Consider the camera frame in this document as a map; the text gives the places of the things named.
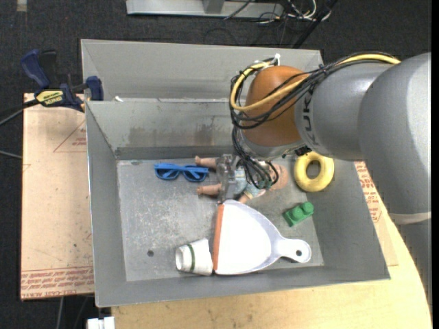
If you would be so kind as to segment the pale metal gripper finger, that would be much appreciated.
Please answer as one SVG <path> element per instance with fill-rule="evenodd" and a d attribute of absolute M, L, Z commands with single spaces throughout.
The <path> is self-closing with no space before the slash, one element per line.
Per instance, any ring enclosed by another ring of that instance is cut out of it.
<path fill-rule="evenodd" d="M 217 160 L 216 175 L 219 181 L 233 181 L 235 179 L 235 156 L 223 154 Z"/>
<path fill-rule="evenodd" d="M 235 177 L 222 178 L 219 190 L 219 203 L 222 203 L 227 199 L 232 199 L 235 196 L 236 185 L 237 182 Z"/>

